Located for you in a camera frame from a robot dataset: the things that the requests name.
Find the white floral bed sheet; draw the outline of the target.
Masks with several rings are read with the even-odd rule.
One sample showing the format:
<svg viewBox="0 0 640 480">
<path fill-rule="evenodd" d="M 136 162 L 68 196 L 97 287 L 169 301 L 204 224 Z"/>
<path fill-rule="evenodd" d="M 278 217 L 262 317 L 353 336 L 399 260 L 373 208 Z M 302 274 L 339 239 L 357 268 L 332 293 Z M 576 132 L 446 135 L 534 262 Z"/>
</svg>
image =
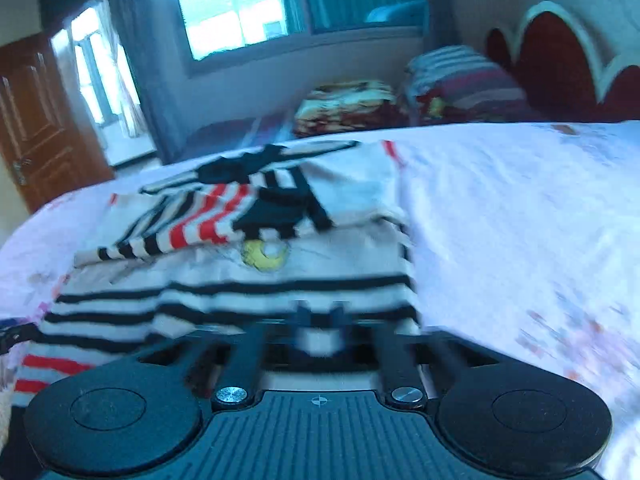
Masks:
<svg viewBox="0 0 640 480">
<path fill-rule="evenodd" d="M 6 479 L 634 479 L 639 474 L 639 128 L 478 124 L 325 136 L 389 140 L 404 168 L 419 326 L 396 330 L 423 408 L 328 389 L 337 331 L 212 396 L 235 339 L 202 327 L 12 402 Z M 230 152 L 58 207 L 66 275 L 111 198 Z"/>
</svg>

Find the balcony side window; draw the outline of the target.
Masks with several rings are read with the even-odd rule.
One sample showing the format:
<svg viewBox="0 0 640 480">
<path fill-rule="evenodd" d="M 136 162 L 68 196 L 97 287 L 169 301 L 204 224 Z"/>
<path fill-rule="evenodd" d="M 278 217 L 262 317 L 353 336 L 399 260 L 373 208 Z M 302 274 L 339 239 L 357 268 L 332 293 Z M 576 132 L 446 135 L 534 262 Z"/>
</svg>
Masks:
<svg viewBox="0 0 640 480">
<path fill-rule="evenodd" d="M 156 156 L 140 99 L 106 0 L 63 18 L 52 47 L 65 89 L 80 101 L 108 164 L 129 168 Z"/>
</svg>

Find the striped knit sweater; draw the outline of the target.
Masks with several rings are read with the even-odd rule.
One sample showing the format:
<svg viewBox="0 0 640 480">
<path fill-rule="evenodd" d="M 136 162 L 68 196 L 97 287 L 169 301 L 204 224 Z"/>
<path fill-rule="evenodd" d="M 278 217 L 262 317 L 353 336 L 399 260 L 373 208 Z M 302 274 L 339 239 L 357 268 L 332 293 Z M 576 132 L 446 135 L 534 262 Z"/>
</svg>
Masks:
<svg viewBox="0 0 640 480">
<path fill-rule="evenodd" d="M 344 311 L 415 332 L 402 168 L 389 140 L 269 145 L 114 195 L 38 323 L 13 404 L 154 341 L 298 308 L 314 330 Z"/>
</svg>

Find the floral folded blanket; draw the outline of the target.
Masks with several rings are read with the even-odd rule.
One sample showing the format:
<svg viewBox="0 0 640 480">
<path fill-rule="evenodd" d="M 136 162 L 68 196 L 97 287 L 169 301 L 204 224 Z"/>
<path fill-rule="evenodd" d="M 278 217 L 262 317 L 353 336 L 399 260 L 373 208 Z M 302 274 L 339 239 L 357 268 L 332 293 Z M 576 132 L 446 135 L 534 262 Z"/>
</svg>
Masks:
<svg viewBox="0 0 640 480">
<path fill-rule="evenodd" d="M 360 79 L 314 88 L 294 114 L 293 133 L 309 138 L 406 125 L 408 116 L 394 89 L 380 80 Z"/>
</svg>

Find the brown wooden door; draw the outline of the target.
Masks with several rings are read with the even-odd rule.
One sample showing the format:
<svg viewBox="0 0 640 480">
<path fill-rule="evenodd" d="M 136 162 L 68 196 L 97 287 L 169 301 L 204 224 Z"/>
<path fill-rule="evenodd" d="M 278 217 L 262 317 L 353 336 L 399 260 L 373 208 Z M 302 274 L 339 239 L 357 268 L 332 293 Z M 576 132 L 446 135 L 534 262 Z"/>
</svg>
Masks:
<svg viewBox="0 0 640 480">
<path fill-rule="evenodd" d="M 1 154 L 29 212 L 114 178 L 98 137 L 75 116 L 43 32 L 1 48 Z"/>
</svg>

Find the striped folded blanket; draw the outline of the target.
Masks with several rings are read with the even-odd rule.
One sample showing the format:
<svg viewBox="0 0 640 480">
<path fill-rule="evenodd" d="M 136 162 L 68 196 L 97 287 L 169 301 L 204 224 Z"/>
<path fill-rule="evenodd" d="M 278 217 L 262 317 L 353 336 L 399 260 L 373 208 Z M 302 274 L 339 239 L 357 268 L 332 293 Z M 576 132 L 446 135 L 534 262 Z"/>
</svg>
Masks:
<svg viewBox="0 0 640 480">
<path fill-rule="evenodd" d="M 401 96 L 409 118 L 419 126 L 544 119 L 513 76 L 468 46 L 443 47 L 413 58 Z"/>
</svg>

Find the grey curtain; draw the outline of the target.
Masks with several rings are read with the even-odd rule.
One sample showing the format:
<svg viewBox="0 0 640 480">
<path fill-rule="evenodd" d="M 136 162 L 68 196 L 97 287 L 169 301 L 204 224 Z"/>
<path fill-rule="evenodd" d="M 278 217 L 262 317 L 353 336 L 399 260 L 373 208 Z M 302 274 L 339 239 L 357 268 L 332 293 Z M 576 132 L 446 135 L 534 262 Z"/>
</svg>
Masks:
<svg viewBox="0 0 640 480">
<path fill-rule="evenodd" d="M 157 153 L 162 162 L 171 164 L 180 152 L 183 120 L 162 75 L 160 34 L 153 24 L 152 0 L 107 1 Z"/>
</svg>

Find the red white bed headboard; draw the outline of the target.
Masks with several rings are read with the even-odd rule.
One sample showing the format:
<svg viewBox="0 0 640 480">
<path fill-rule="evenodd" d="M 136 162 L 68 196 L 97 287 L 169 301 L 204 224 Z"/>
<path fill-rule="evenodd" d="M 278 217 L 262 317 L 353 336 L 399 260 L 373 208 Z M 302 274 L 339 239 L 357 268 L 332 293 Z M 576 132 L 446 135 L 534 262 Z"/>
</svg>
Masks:
<svg viewBox="0 0 640 480">
<path fill-rule="evenodd" d="M 606 60 L 586 25 L 555 2 L 529 8 L 517 29 L 492 28 L 485 52 L 544 117 L 558 122 L 639 118 L 639 50 Z"/>
</svg>

